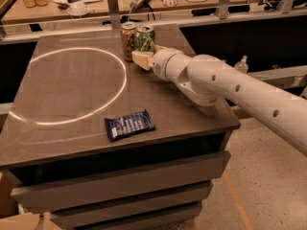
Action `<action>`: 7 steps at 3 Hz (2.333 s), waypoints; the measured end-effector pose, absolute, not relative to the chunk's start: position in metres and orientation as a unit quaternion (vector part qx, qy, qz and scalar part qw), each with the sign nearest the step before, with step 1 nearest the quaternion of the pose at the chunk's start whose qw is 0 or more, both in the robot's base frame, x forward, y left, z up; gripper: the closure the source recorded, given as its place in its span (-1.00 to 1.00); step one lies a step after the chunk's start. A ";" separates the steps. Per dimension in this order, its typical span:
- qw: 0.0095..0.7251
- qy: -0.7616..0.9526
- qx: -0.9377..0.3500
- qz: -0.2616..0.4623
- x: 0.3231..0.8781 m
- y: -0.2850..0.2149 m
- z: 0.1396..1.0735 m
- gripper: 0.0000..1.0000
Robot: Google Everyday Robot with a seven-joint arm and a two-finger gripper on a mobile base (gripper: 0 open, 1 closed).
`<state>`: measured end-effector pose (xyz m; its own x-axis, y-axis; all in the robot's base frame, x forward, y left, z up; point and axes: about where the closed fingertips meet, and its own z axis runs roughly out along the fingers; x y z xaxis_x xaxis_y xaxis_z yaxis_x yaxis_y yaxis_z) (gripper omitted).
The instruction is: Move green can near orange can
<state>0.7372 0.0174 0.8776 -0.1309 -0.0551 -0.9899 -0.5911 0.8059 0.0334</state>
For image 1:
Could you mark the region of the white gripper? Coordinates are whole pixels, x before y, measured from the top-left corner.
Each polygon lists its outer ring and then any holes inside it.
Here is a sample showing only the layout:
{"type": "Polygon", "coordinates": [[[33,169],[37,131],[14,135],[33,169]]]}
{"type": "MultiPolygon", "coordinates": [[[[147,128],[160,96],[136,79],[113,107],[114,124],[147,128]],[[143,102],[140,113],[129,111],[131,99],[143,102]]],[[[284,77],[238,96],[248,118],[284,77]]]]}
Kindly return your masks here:
{"type": "Polygon", "coordinates": [[[179,57],[183,53],[161,45],[154,45],[154,52],[133,51],[132,60],[144,70],[150,71],[153,68],[154,74],[160,79],[174,81],[181,72],[179,57]]]}

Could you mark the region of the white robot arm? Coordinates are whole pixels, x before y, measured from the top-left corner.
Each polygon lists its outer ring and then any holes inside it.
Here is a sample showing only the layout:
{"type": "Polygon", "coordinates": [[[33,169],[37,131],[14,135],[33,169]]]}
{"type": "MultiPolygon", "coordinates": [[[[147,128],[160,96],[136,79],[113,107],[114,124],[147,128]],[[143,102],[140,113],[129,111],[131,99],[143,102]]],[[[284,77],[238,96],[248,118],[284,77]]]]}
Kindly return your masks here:
{"type": "Polygon", "coordinates": [[[213,106],[224,97],[307,155],[306,99],[244,74],[210,55],[189,57],[180,50],[162,46],[131,55],[133,62],[173,83],[196,105],[213,106]]]}

